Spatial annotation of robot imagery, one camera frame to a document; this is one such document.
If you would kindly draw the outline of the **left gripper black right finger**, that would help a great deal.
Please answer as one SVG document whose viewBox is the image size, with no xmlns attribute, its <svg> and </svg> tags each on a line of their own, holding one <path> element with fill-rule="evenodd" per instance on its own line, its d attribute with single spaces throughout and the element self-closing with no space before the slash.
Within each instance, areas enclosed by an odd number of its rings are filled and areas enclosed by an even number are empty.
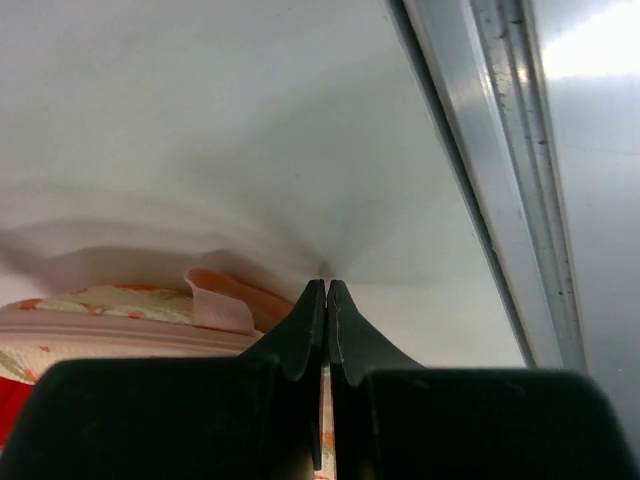
<svg viewBox="0 0 640 480">
<path fill-rule="evenodd" d="M 601 390 L 551 369 L 427 368 L 358 311 L 327 298 L 336 473 L 341 479 L 635 479 Z"/>
</svg>

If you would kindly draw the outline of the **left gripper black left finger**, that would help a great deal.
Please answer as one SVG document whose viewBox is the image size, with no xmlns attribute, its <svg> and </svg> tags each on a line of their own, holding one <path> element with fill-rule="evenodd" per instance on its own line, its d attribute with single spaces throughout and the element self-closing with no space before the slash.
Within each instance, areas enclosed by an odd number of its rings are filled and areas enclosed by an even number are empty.
<svg viewBox="0 0 640 480">
<path fill-rule="evenodd" d="M 322 462 L 325 285 L 236 357 L 87 359 L 36 384 L 5 479 L 310 479 Z"/>
</svg>

